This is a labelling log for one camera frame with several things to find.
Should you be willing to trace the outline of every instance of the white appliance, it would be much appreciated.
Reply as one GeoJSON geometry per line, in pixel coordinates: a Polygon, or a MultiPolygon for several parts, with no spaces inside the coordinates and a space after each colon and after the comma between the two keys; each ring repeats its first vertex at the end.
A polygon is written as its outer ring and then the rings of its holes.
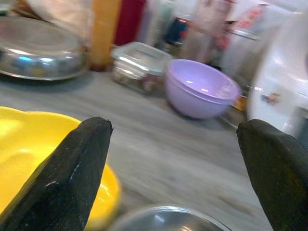
{"type": "Polygon", "coordinates": [[[308,143],[308,9],[294,13],[274,36],[254,77],[247,113],[308,143]]]}

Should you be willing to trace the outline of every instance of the lavender plastic bowl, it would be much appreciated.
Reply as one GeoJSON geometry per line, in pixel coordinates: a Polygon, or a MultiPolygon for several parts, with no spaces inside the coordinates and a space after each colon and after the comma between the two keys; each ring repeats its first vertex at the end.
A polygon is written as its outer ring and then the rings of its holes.
{"type": "Polygon", "coordinates": [[[173,60],[168,64],[167,75],[182,89],[212,102],[232,104],[240,94],[239,86],[232,79],[199,62],[173,60]]]}
{"type": "Polygon", "coordinates": [[[174,60],[168,65],[166,93],[170,103],[183,115],[198,119],[214,118],[226,112],[240,94],[238,85],[231,81],[233,89],[229,95],[218,97],[216,92],[229,80],[223,73],[207,65],[174,60]]]}

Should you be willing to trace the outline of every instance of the stainless steel bowl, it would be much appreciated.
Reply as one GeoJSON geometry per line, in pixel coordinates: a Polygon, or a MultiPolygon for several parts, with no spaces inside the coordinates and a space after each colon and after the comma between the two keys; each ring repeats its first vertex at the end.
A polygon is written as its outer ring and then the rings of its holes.
{"type": "Polygon", "coordinates": [[[87,70],[86,54],[74,34],[35,19],[0,17],[0,73],[60,80],[87,70]]]}
{"type": "Polygon", "coordinates": [[[199,212],[160,206],[124,216],[109,231],[230,231],[219,221],[199,212]]]}

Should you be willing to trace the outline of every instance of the plastic lid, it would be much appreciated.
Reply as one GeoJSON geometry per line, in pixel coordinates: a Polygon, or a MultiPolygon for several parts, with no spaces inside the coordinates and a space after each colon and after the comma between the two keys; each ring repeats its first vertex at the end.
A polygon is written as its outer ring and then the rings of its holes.
{"type": "Polygon", "coordinates": [[[162,75],[167,63],[172,60],[170,54],[141,42],[131,42],[116,48],[111,55],[114,59],[127,62],[155,76],[162,75]]]}

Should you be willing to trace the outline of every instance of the kitchen counter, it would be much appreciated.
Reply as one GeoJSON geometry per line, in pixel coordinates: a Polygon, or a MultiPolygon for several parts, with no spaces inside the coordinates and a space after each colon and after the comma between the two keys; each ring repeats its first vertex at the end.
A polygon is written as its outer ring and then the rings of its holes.
{"type": "Polygon", "coordinates": [[[120,213],[145,205],[197,209],[233,231],[270,231],[237,144],[221,120],[188,120],[162,97],[122,87],[109,73],[61,82],[0,75],[0,105],[80,120],[101,116],[115,127],[109,164],[121,180],[120,213]]]}

